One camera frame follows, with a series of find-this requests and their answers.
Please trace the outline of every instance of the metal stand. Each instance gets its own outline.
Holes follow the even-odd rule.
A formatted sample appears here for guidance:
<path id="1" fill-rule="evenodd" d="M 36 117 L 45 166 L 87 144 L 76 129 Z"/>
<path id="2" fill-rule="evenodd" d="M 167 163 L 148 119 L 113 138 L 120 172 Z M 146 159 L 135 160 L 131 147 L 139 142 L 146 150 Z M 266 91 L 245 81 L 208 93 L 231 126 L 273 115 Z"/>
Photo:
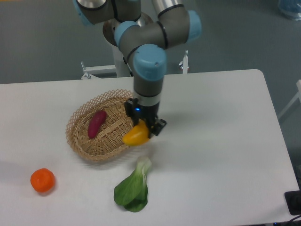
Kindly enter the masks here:
<path id="1" fill-rule="evenodd" d="M 278 115 L 278 121 L 283 123 L 301 104 L 301 80 L 297 82 L 298 93 L 288 102 Z"/>

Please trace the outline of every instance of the black cable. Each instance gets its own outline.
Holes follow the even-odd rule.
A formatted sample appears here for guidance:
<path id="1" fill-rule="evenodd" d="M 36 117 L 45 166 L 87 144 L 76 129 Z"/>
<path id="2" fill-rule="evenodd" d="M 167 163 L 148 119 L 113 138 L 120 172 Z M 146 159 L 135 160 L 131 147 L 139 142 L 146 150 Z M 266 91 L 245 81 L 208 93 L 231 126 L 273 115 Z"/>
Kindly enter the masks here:
<path id="1" fill-rule="evenodd" d="M 289 226 L 294 220 L 301 218 L 301 215 L 296 216 L 295 218 L 291 219 L 290 221 L 288 221 L 284 226 Z"/>

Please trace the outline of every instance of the gray floor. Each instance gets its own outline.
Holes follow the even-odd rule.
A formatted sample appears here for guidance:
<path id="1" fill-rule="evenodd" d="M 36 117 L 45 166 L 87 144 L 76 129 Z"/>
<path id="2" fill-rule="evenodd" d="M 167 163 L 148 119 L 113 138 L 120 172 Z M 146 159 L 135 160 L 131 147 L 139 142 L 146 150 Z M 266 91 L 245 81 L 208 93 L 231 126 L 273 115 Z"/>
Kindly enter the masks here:
<path id="1" fill-rule="evenodd" d="M 187 0 L 202 19 L 203 35 L 169 49 L 168 73 L 189 50 L 192 73 L 259 69 L 276 113 L 301 79 L 301 21 L 283 17 L 277 0 Z M 143 11 L 153 20 L 151 1 Z M 84 27 L 71 0 L 0 2 L 0 83 L 76 80 L 86 66 L 113 64 L 102 25 Z M 293 165 L 301 164 L 301 108 L 281 124 Z"/>

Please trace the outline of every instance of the blue object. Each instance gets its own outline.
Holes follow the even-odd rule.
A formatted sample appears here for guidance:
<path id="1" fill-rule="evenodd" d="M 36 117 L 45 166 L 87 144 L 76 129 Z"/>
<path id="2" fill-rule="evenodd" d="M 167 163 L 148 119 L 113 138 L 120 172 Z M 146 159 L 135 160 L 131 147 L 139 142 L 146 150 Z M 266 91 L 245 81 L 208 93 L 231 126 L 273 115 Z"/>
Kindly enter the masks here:
<path id="1" fill-rule="evenodd" d="M 133 59 L 135 71 L 147 81 L 159 81 L 167 70 L 166 53 L 153 44 L 140 46 Z"/>
<path id="2" fill-rule="evenodd" d="M 189 10 L 188 14 L 190 18 L 190 25 L 189 25 L 189 35 L 188 35 L 187 42 L 191 42 L 194 41 L 195 39 L 198 39 L 201 36 L 202 24 L 196 11 Z"/>
<path id="3" fill-rule="evenodd" d="M 123 33 L 131 26 L 138 26 L 138 24 L 134 21 L 125 21 L 117 27 L 115 34 L 114 34 L 114 39 L 116 41 L 118 48 L 119 48 L 120 40 L 121 40 Z"/>
<path id="4" fill-rule="evenodd" d="M 81 22 L 83 23 L 84 26 L 91 26 L 93 25 L 87 18 L 86 16 L 82 13 L 82 11 L 80 10 L 80 7 L 79 5 L 77 4 L 77 1 L 76 0 L 73 0 L 73 4 L 74 4 L 74 7 L 80 17 L 80 20 Z"/>
<path id="5" fill-rule="evenodd" d="M 279 0 L 280 11 L 292 20 L 301 20 L 301 0 Z"/>

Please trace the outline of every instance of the orange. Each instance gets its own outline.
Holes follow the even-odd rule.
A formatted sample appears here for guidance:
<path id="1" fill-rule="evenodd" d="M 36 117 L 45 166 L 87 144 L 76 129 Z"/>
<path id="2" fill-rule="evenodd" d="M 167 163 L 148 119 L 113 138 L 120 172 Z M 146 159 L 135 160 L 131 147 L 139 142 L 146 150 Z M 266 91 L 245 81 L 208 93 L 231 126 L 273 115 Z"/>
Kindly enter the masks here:
<path id="1" fill-rule="evenodd" d="M 47 192 L 54 187 L 55 176 L 46 168 L 38 169 L 32 174 L 30 183 L 32 184 L 33 189 L 37 192 Z"/>

